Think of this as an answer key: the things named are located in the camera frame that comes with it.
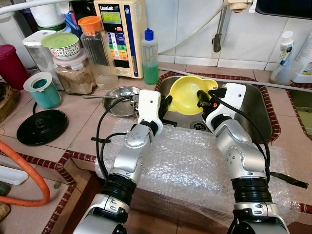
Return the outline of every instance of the silver robot arm segment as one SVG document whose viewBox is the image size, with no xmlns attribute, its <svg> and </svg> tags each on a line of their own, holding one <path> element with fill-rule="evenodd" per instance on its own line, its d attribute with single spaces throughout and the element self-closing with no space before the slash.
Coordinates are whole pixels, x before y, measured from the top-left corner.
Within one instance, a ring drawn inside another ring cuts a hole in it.
<svg viewBox="0 0 312 234">
<path fill-rule="evenodd" d="M 239 109 L 246 87 L 227 83 L 225 88 L 222 100 Z M 264 157 L 248 133 L 234 120 L 234 115 L 234 111 L 219 104 L 205 119 L 214 133 L 234 189 L 234 220 L 228 233 L 289 234 L 268 190 Z"/>
<path fill-rule="evenodd" d="M 162 131 L 158 118 L 160 93 L 141 90 L 132 98 L 138 104 L 138 124 L 125 135 L 103 190 L 93 199 L 74 234 L 126 234 L 132 194 L 150 154 L 154 136 Z"/>
</svg>

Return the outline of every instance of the green lid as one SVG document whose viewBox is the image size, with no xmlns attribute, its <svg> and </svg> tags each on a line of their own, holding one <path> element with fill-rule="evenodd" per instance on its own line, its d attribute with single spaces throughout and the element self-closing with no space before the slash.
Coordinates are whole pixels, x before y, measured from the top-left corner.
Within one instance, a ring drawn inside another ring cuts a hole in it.
<svg viewBox="0 0 312 234">
<path fill-rule="evenodd" d="M 52 31 L 61 31 L 62 29 L 66 28 L 66 24 L 62 23 L 61 25 L 50 27 L 50 28 L 43 28 L 40 26 L 37 26 L 38 30 L 52 30 Z"/>
<path fill-rule="evenodd" d="M 45 36 L 41 40 L 41 44 L 44 47 L 51 49 L 60 49 L 76 44 L 79 38 L 72 33 L 55 33 L 52 35 Z"/>
</svg>

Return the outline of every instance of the stainless steel bowl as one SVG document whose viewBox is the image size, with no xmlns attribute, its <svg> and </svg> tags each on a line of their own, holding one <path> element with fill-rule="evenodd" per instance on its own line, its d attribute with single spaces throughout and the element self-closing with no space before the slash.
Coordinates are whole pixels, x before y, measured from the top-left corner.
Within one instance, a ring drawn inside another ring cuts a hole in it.
<svg viewBox="0 0 312 234">
<path fill-rule="evenodd" d="M 136 87 L 131 87 L 131 86 L 119 87 L 119 88 L 109 91 L 106 94 L 106 96 L 111 96 L 111 97 L 116 97 L 116 98 L 104 98 L 102 101 L 102 104 L 104 108 L 107 110 L 118 99 L 124 98 L 131 94 L 139 94 L 139 92 L 140 92 L 140 89 Z M 133 112 L 134 110 L 130 104 L 129 99 L 121 101 L 109 111 L 111 115 L 118 116 L 118 117 L 130 117 L 133 115 Z"/>
</svg>

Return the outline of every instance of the red plastic container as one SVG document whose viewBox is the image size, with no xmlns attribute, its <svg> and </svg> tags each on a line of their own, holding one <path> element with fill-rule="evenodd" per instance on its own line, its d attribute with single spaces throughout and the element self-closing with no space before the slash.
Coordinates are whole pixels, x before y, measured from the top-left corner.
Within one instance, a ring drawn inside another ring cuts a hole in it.
<svg viewBox="0 0 312 234">
<path fill-rule="evenodd" d="M 0 45 L 0 76 L 14 89 L 22 90 L 28 73 L 13 45 Z"/>
</svg>

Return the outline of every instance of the yellow bowl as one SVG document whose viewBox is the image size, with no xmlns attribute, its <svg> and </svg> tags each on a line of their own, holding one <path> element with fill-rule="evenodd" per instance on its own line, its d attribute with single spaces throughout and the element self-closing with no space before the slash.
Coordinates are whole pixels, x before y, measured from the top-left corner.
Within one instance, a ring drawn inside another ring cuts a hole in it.
<svg viewBox="0 0 312 234">
<path fill-rule="evenodd" d="M 187 116 L 199 114 L 203 109 L 197 107 L 198 90 L 207 93 L 214 87 L 218 87 L 218 84 L 212 79 L 202 79 L 197 76 L 181 77 L 171 86 L 168 96 L 171 95 L 173 99 L 168 111 L 179 112 Z"/>
</svg>

